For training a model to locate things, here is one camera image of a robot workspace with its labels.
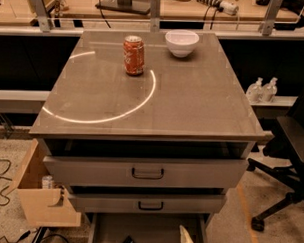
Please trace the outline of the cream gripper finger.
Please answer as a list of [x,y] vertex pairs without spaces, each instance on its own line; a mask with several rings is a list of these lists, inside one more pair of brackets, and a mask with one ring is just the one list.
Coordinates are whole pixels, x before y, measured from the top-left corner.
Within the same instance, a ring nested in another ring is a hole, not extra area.
[[184,226],[179,226],[180,243],[194,243]]

